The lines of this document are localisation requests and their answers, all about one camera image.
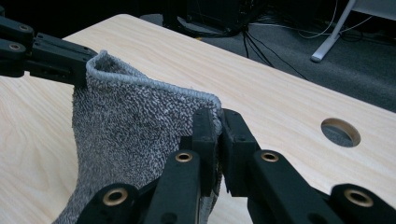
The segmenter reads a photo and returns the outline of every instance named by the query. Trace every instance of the light wood tabletop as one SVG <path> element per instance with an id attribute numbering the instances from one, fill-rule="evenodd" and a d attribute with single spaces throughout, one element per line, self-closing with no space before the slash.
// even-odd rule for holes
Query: light wood tabletop
<path id="1" fill-rule="evenodd" d="M 395 113 L 128 15 L 66 40 L 106 49 L 150 78 L 216 94 L 312 187 L 356 184 L 396 206 Z M 78 176 L 72 93 L 28 74 L 0 77 L 0 223 L 51 223 L 64 209 Z M 355 147 L 323 134 L 322 122 L 337 119 L 359 132 L 349 130 Z M 209 223 L 251 223 L 246 201 L 223 185 Z"/>

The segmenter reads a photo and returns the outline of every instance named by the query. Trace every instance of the white table leg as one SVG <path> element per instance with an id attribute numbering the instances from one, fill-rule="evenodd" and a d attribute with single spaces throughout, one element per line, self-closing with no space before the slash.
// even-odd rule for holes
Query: white table leg
<path id="1" fill-rule="evenodd" d="M 355 6 L 355 3 L 356 0 L 349 0 L 349 2 L 346 5 L 346 9 L 344 9 L 344 12 L 340 17 L 340 20 L 338 20 L 337 24 L 335 25 L 332 34 L 329 37 L 327 37 L 327 39 L 320 45 L 317 51 L 315 51 L 315 53 L 311 56 L 311 60 L 313 62 L 320 63 L 321 60 L 324 58 L 324 56 L 327 54 L 327 52 L 330 50 L 332 45 L 334 45 L 335 41 L 337 41 L 337 39 L 340 37 L 338 33 L 343 27 L 344 22 L 346 21 L 347 16 L 349 15 L 349 12 Z"/>

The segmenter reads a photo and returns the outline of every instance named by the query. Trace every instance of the circular cutout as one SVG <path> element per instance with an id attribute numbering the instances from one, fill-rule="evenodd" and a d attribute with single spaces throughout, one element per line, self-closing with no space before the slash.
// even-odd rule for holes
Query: circular cutout
<path id="1" fill-rule="evenodd" d="M 180 162 L 187 162 L 192 160 L 192 155 L 190 153 L 185 153 L 185 152 L 178 153 L 176 155 L 176 160 Z"/>
<path id="2" fill-rule="evenodd" d="M 276 162 L 279 160 L 279 157 L 276 154 L 264 152 L 262 153 L 262 159 L 269 162 Z"/>
<path id="3" fill-rule="evenodd" d="M 373 199 L 371 199 L 370 196 L 359 190 L 346 189 L 344 191 L 344 195 L 350 202 L 362 207 L 371 207 L 374 204 Z"/>
<path id="4" fill-rule="evenodd" d="M 325 119 L 320 127 L 323 134 L 340 147 L 355 147 L 361 142 L 358 130 L 341 119 Z"/>
<path id="5" fill-rule="evenodd" d="M 103 197 L 103 203 L 107 206 L 115 206 L 123 203 L 128 197 L 128 191 L 124 188 L 111 189 Z"/>

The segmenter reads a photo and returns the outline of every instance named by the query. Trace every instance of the gray carpet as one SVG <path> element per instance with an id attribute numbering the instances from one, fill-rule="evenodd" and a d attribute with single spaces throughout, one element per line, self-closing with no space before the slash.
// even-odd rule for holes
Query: gray carpet
<path id="1" fill-rule="evenodd" d="M 162 25 L 162 15 L 145 15 L 142 20 Z M 199 31 L 214 32 L 210 26 L 200 23 L 181 23 Z M 376 41 L 375 34 L 364 34 L 370 38 L 347 41 L 339 39 L 321 63 L 313 63 L 310 56 L 327 38 L 303 38 L 295 30 L 277 26 L 252 25 L 249 32 L 263 42 L 275 54 L 256 41 L 268 60 L 276 69 L 307 80 L 325 88 L 341 92 L 371 105 L 396 112 L 396 44 L 393 41 Z M 359 35 L 351 30 L 349 33 Z M 203 41 L 245 56 L 243 35 L 232 37 L 203 38 Z M 249 58 L 263 61 L 249 48 Z"/>

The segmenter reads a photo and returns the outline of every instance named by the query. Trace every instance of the black equipment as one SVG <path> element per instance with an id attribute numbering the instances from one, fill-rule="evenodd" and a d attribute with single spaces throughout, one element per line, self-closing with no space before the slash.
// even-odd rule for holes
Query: black equipment
<path id="1" fill-rule="evenodd" d="M 0 76 L 30 71 L 84 88 L 93 50 L 44 34 L 34 37 L 30 26 L 1 16 L 0 35 Z M 199 198 L 217 185 L 217 158 L 227 190 L 247 197 L 254 223 L 396 223 L 395 209 L 368 189 L 343 184 L 329 196 L 310 187 L 285 157 L 260 148 L 237 112 L 223 109 L 218 139 L 211 122 L 208 110 L 196 111 L 192 136 L 181 138 L 180 150 L 169 155 L 158 179 L 142 189 L 104 187 L 78 223 L 197 223 Z"/>
<path id="2" fill-rule="evenodd" d="M 187 21 L 241 31 L 262 13 L 268 0 L 188 0 Z"/>

